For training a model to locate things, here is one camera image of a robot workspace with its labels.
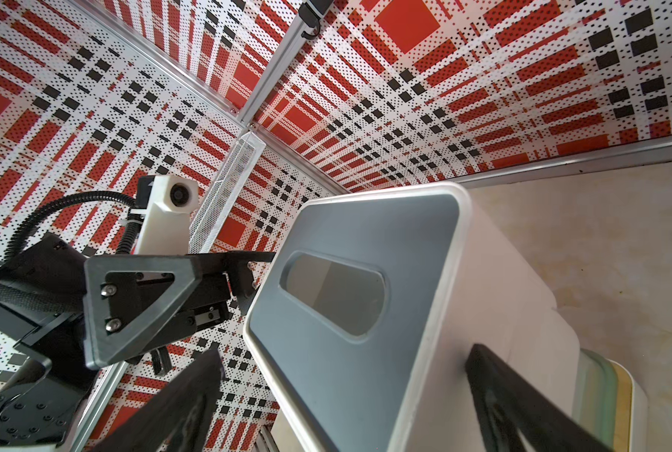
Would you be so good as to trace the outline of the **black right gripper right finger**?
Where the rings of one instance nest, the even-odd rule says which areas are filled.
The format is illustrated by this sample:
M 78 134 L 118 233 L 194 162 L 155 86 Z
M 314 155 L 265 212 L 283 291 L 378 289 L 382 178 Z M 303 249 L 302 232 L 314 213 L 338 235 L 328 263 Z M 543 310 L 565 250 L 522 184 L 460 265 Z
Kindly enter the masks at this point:
M 609 450 L 487 346 L 471 347 L 465 370 L 486 450 Z

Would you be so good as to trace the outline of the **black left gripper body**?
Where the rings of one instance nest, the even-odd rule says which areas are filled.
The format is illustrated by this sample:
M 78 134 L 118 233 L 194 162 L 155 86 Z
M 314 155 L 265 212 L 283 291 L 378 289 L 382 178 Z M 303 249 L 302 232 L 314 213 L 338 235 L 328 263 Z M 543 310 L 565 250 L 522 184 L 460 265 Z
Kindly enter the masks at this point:
M 207 274 L 194 292 L 168 322 L 149 339 L 143 350 L 138 350 L 127 362 L 139 362 L 151 350 L 158 350 L 188 338 L 199 331 L 230 320 L 228 310 L 231 292 L 225 273 Z

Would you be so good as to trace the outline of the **white tissue box grey lid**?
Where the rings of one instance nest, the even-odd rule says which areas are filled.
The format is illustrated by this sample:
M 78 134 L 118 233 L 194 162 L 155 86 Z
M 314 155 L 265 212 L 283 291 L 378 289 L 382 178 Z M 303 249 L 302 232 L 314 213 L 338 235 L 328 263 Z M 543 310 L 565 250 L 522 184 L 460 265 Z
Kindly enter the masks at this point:
M 565 414 L 580 345 L 556 297 L 455 183 L 313 200 L 243 338 L 307 451 L 480 451 L 482 344 Z

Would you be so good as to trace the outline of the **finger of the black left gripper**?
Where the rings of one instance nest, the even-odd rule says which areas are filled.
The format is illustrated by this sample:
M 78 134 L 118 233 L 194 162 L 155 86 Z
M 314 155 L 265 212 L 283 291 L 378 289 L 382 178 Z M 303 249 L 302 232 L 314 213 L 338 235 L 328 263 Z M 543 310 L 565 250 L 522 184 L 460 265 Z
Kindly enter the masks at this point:
M 107 255 L 84 264 L 84 357 L 91 369 L 127 361 L 143 350 L 207 274 L 228 261 L 270 263 L 271 252 Z
M 228 261 L 226 273 L 230 281 L 232 296 L 238 304 L 242 316 L 246 316 L 257 293 L 254 275 L 247 261 Z

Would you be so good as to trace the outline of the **mint green tissue box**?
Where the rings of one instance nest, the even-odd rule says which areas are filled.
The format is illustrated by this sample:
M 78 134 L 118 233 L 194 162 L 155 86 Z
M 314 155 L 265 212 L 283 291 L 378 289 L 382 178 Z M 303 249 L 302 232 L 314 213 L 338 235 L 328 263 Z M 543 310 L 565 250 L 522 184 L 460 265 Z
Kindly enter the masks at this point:
M 614 446 L 618 376 L 612 363 L 596 352 L 580 350 L 573 419 L 606 446 Z

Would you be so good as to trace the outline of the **large white box bamboo lid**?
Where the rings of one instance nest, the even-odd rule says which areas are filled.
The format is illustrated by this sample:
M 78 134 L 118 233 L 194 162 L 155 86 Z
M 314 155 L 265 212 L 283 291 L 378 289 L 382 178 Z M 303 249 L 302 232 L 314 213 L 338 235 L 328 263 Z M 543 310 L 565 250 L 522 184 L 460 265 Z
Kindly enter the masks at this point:
M 633 375 L 620 363 L 610 360 L 617 375 L 617 405 L 613 450 L 647 450 L 649 403 Z

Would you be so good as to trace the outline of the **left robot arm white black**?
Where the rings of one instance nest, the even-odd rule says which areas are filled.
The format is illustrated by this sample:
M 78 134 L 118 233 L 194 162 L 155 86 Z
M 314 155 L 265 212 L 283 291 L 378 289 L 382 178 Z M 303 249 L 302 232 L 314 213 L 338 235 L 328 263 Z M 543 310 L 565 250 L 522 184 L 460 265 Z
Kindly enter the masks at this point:
M 0 331 L 26 357 L 0 390 L 0 451 L 54 451 L 67 443 L 100 370 L 151 359 L 167 384 L 100 444 L 103 451 L 194 451 L 205 444 L 225 369 L 217 350 L 175 372 L 170 346 L 227 322 L 230 303 L 255 295 L 252 267 L 270 252 L 139 254 L 145 226 L 173 237 L 189 229 L 190 188 L 69 195 L 34 211 L 10 239 L 0 266 Z M 114 202 L 128 208 L 115 253 L 88 257 L 47 234 L 27 240 L 69 207 Z M 162 205 L 166 218 L 155 220 Z

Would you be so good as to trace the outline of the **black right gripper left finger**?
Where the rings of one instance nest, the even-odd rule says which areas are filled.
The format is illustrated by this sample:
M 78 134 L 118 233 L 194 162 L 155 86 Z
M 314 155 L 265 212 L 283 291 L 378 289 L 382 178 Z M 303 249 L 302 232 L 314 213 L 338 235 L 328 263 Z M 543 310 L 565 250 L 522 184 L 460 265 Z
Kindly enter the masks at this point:
M 95 451 L 201 451 L 221 397 L 219 350 L 199 355 L 143 408 L 99 442 Z

